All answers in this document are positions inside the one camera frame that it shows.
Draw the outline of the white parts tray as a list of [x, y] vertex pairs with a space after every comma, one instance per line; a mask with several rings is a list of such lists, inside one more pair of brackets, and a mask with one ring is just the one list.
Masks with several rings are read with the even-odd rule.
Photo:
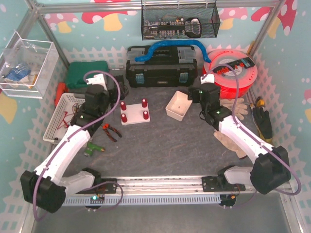
[[176, 91], [165, 108], [166, 114], [177, 121], [182, 121], [191, 104], [192, 100], [188, 100], [187, 94]]

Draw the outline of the white peg base plate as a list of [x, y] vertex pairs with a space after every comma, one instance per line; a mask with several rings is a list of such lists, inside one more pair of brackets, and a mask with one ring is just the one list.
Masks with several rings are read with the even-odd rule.
[[150, 122], [150, 113], [149, 113], [149, 119], [148, 120], [145, 120], [143, 118], [143, 112], [144, 111], [149, 112], [149, 106], [148, 105], [146, 108], [142, 108], [141, 103], [126, 105], [126, 106], [127, 106], [127, 109], [125, 111], [121, 110], [121, 114], [126, 114], [127, 119], [128, 119], [128, 121], [126, 123], [123, 123], [121, 120], [121, 124], [123, 126]]

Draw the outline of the large red spring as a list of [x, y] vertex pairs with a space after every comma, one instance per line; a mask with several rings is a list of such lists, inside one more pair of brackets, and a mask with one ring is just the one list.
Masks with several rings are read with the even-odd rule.
[[146, 108], [147, 105], [148, 105], [147, 100], [146, 100], [146, 99], [142, 99], [142, 101], [141, 101], [141, 106], [142, 106], [142, 108]]
[[127, 109], [127, 106], [124, 101], [121, 102], [120, 107], [122, 111], [125, 111]]

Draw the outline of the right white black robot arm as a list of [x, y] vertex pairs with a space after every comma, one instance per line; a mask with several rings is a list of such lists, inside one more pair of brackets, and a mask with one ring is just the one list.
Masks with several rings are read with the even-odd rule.
[[286, 149], [275, 148], [246, 128], [232, 110], [220, 104], [220, 87], [204, 83], [188, 88], [188, 99], [201, 105], [200, 118], [231, 139], [253, 163], [252, 167], [231, 166], [223, 174], [229, 184], [253, 186], [267, 194], [291, 179]]

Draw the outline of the black aluminium extrusion piece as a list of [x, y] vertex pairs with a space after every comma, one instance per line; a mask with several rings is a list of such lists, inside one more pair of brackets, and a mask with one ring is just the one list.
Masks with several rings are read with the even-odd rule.
[[124, 78], [122, 75], [115, 76], [116, 81], [119, 84], [120, 91], [121, 91], [121, 97], [120, 99], [123, 100], [125, 98], [125, 85], [124, 85]]

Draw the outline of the black toolbox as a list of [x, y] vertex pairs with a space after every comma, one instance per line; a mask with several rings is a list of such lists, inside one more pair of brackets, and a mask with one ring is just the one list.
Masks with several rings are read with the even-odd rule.
[[193, 46], [169, 46], [156, 49], [150, 60], [136, 62], [149, 46], [132, 46], [127, 50], [125, 77], [132, 88], [191, 86], [198, 76]]

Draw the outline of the green plastic case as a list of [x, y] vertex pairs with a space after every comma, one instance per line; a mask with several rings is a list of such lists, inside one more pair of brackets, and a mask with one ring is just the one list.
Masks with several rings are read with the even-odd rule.
[[108, 64], [106, 61], [72, 62], [65, 78], [66, 87], [68, 89], [87, 87], [87, 83], [84, 81], [83, 77], [86, 73], [93, 70], [108, 72]]

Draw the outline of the red filament spool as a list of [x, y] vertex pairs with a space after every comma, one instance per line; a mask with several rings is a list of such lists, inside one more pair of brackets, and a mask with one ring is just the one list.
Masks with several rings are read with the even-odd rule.
[[[215, 66], [245, 57], [251, 58], [246, 53], [234, 49], [217, 49], [210, 52], [208, 57], [211, 62], [204, 63], [203, 74], [206, 74], [209, 70], [213, 70]], [[215, 84], [221, 88], [220, 98], [234, 99], [236, 93], [238, 93], [239, 98], [246, 94], [258, 75], [258, 69], [255, 65], [248, 69], [238, 67], [234, 72], [230, 70], [220, 75], [214, 72], [212, 74], [215, 76]]]

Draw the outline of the white work glove upper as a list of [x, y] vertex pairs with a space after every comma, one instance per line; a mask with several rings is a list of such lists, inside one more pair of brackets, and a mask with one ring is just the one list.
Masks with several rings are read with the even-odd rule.
[[[220, 99], [221, 106], [224, 106], [233, 112], [234, 99]], [[234, 108], [235, 116], [239, 120], [244, 120], [244, 116], [248, 114], [247, 105], [244, 103], [244, 98], [238, 98]]]

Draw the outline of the white work glove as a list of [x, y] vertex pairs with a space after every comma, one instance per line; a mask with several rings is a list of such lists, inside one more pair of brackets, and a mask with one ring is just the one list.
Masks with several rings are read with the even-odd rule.
[[228, 150], [236, 153], [239, 159], [245, 158], [246, 153], [236, 144], [234, 143], [228, 136], [224, 135], [219, 131], [214, 131], [213, 136]]
[[[224, 106], [233, 112], [234, 99], [220, 99], [221, 106]], [[248, 114], [247, 105], [244, 103], [244, 98], [238, 98], [234, 108], [235, 116], [239, 120], [244, 120], [244, 116]]]

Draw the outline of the white perforated basket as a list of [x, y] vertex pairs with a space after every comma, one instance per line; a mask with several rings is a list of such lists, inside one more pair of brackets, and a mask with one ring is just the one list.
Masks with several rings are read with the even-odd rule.
[[66, 134], [74, 113], [85, 102], [84, 95], [76, 93], [64, 93], [50, 119], [43, 140], [58, 144]]

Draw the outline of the white work glove lower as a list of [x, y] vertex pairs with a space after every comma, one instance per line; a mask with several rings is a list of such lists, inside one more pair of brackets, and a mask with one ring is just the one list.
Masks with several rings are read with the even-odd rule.
[[224, 135], [219, 131], [214, 131], [213, 136], [228, 150], [236, 153], [239, 159], [245, 158], [246, 153], [236, 144], [234, 143], [228, 136]]

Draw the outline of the blue white gloves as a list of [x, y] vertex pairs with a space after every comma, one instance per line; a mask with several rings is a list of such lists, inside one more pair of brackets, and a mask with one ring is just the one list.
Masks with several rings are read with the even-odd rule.
[[18, 64], [14, 68], [10, 69], [8, 74], [4, 76], [7, 82], [17, 82], [17, 83], [29, 83], [29, 75], [31, 74], [31, 69], [24, 64]]

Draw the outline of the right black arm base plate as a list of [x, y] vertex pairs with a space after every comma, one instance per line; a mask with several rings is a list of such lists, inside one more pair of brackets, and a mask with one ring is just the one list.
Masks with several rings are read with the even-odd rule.
[[230, 184], [223, 176], [205, 176], [201, 178], [204, 192], [245, 191], [243, 184]]

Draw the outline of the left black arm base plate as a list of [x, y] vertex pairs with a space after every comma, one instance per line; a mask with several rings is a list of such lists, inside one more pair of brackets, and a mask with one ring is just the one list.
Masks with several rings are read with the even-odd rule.
[[118, 180], [116, 178], [102, 178], [100, 182], [96, 182], [96, 184], [104, 183], [101, 186], [90, 190], [80, 191], [77, 194], [115, 194]]

